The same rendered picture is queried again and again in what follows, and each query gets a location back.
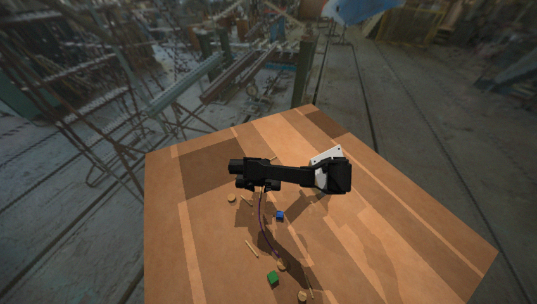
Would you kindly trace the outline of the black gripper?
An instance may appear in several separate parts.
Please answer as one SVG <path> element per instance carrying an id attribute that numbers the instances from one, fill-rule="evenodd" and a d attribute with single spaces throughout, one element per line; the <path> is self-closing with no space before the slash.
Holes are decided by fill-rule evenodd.
<path id="1" fill-rule="evenodd" d="M 280 191 L 281 190 L 281 181 L 279 180 L 272 180 L 272 179 L 265 179 L 261 180 L 257 183 L 248 182 L 245 179 L 243 179 L 243 175 L 238 175 L 236 177 L 235 187 L 240 189 L 247 189 L 249 191 L 255 192 L 255 187 L 263 187 L 264 193 L 269 191 Z"/>

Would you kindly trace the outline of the green block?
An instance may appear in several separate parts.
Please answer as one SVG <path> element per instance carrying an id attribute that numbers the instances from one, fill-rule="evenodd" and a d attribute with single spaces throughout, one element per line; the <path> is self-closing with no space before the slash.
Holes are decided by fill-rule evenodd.
<path id="1" fill-rule="evenodd" d="M 277 273 L 276 273 L 275 270 L 273 270 L 271 273 L 269 273 L 269 274 L 267 275 L 267 277 L 268 277 L 268 279 L 269 279 L 271 285 L 273 285 L 273 283 L 275 283 L 276 281 L 279 280 L 278 275 L 277 275 Z"/>

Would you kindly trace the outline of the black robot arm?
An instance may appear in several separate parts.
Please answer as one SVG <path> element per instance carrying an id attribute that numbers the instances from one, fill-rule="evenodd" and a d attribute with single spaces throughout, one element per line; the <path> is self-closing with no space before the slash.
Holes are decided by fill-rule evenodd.
<path id="1" fill-rule="evenodd" d="M 315 186 L 315 170 L 322 167 L 327 173 L 327 189 Z M 316 188 L 326 194 L 346 194 L 351 191 L 352 164 L 346 157 L 325 158 L 313 166 L 289 167 L 271 165 L 269 159 L 243 157 L 230 159 L 229 174 L 243 175 L 248 182 L 257 183 L 265 179 L 299 184 L 300 187 Z"/>

